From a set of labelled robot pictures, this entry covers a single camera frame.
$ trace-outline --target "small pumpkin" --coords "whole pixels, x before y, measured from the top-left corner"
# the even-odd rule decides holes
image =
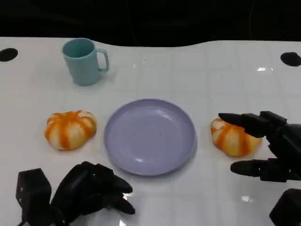
[[[58,150],[82,146],[96,133],[96,119],[90,112],[54,113],[47,120],[44,135]]]
[[[212,142],[231,157],[243,157],[255,152],[261,138],[245,133],[244,128],[231,125],[220,118],[211,123]]]

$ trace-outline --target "table surface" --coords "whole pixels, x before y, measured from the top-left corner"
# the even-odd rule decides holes
[[[69,39],[0,38],[0,49],[19,54],[0,62],[0,221],[16,226],[18,172],[41,167],[53,193],[82,161],[114,169],[134,188],[127,199],[136,214],[101,210],[75,226],[271,226],[269,213],[284,190],[301,183],[263,182],[230,171],[231,159],[213,146],[210,123],[219,112],[270,110],[301,122],[301,70],[280,60],[301,53],[301,43],[213,41],[179,48],[133,48],[96,43],[109,53],[111,69],[97,83],[72,82],[61,54]],[[139,98],[160,98],[182,107],[198,136],[195,156],[176,172],[153,178],[120,170],[103,146],[103,128],[120,106]],[[98,121],[93,139],[74,152],[54,150],[43,135],[51,113],[88,110]],[[253,156],[273,157],[268,142]]]

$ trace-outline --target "light blue mug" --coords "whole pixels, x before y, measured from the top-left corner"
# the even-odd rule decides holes
[[[64,44],[62,52],[73,81],[81,86],[92,85],[99,80],[99,72],[109,70],[107,51],[102,48],[96,49],[90,39],[73,39]],[[106,68],[99,68],[97,52],[104,54]]]

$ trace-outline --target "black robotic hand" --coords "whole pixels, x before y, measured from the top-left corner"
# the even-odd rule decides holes
[[[51,203],[51,186],[41,169],[19,173],[16,198],[22,207],[22,224],[31,226],[67,226],[80,215],[103,208],[115,208],[135,214],[133,206],[123,199],[132,187],[113,171],[87,161],[76,165],[60,183]]]
[[[85,161],[71,169],[62,180],[51,201],[51,207],[56,210],[56,219],[65,224],[80,215],[103,208],[115,208],[127,214],[135,214],[133,206],[123,199],[123,193],[132,191],[130,184],[114,175],[113,170]]]
[[[245,128],[254,137],[266,137],[269,148],[277,157],[268,160],[237,161],[231,171],[244,176],[260,177],[263,181],[286,182],[301,180],[301,125],[288,124],[272,112],[255,114],[220,113],[224,121]],[[276,226],[299,226],[301,223],[301,190],[288,189],[269,215]]]
[[[260,177],[265,181],[286,182],[301,177],[301,125],[286,123],[286,119],[272,112],[255,114],[220,113],[224,121],[245,128],[253,137],[266,137],[277,159],[238,161],[231,171]]]

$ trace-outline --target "black dot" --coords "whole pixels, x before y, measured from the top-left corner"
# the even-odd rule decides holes
[[[283,53],[280,57],[283,63],[292,67],[298,67],[301,65],[301,57],[295,53]]]
[[[18,50],[15,48],[5,48],[0,51],[0,61],[7,62],[13,60],[18,55]]]

